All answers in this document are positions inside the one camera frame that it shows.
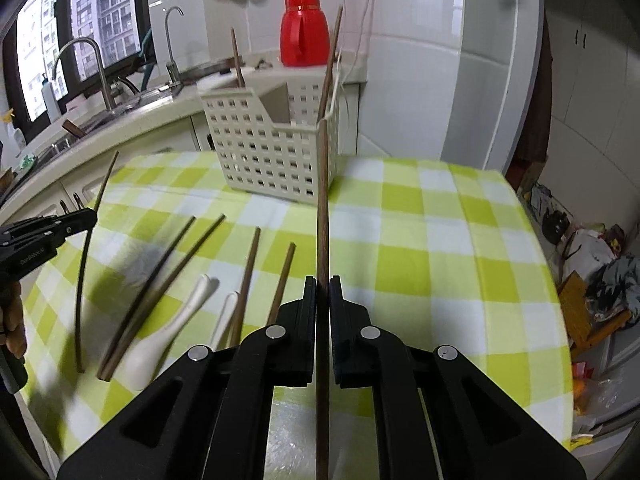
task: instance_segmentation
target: yellow and white tablecloth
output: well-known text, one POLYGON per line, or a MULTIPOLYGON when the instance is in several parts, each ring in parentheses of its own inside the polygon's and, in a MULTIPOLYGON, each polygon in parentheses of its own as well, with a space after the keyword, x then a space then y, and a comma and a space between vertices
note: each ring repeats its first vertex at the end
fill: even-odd
MULTIPOLYGON (((561 442, 572 420, 564 323, 540 246, 516 196, 494 172, 441 162, 350 158, 330 190, 331 274, 372 322, 411 346, 457 347, 561 442)), ((236 290, 262 228, 244 334, 264 325, 287 247, 297 250, 284 301, 315 274, 316 209, 225 185, 215 153, 140 156, 109 185, 86 267, 82 326, 87 373, 74 366, 72 325, 84 234, 46 264, 25 301, 30 380, 23 393, 54 449, 68 456, 134 396, 95 378, 133 297, 190 215, 197 220, 164 275, 220 213, 224 223, 183 270, 143 327, 162 326, 201 273, 220 288, 175 340, 165 367, 206 344, 236 290)), ((266 478, 311 479, 314 388, 274 394, 266 478)), ((332 389, 334 478, 377 472, 368 389, 332 389)))

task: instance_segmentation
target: patterned fabric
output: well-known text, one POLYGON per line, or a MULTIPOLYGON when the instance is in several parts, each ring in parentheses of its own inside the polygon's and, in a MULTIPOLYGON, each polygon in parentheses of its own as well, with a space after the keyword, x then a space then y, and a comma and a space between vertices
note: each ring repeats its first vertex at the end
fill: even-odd
MULTIPOLYGON (((561 442, 570 436, 570 358, 558 298, 538 241, 503 177, 441 162, 349 158, 330 190, 331 274, 372 322, 407 344, 456 346, 561 442)), ((134 393, 95 378, 117 323, 187 217, 197 220, 162 278, 220 213, 227 218, 183 270, 138 334, 160 328, 201 273, 218 291, 172 345, 168 366, 206 344, 226 294, 236 290, 259 224, 243 333, 267 319, 287 247, 297 250, 284 301, 300 298, 316 267, 316 209, 236 192, 215 153, 132 160, 107 187, 86 268, 84 361, 75 371, 72 323, 84 235, 45 265, 25 302, 30 340, 24 389, 45 436, 68 456, 134 393)), ((266 478, 313 478, 314 387, 278 388, 266 478)), ((375 478, 368 389, 332 388, 334 478, 375 478)))

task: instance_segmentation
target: red kettle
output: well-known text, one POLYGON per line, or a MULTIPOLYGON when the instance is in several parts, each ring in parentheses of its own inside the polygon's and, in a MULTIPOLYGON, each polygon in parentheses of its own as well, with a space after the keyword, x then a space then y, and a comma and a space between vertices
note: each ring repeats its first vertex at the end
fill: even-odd
POLYGON ((329 57, 329 27, 320 0, 284 0, 280 59, 284 66, 324 65, 329 57))

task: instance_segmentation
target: perforated basket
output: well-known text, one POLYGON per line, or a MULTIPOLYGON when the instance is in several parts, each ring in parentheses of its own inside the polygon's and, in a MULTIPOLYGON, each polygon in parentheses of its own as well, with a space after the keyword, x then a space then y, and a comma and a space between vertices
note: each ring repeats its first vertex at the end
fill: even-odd
MULTIPOLYGON (((226 182, 234 189, 317 204, 322 78, 285 80, 290 124, 271 120, 255 88, 202 91, 200 99, 226 182)), ((327 109, 329 184, 338 149, 337 82, 327 109)))

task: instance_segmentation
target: soap dispenser bottle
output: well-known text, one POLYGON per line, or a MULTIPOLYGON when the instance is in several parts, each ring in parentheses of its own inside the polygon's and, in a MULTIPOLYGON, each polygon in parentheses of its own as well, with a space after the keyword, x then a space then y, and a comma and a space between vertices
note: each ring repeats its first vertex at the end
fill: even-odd
POLYGON ((60 113, 60 107, 58 106, 51 81, 49 81, 46 74, 42 74, 42 78, 42 98, 44 99, 44 105, 47 107, 49 121, 53 124, 54 121, 62 117, 62 114, 60 113))

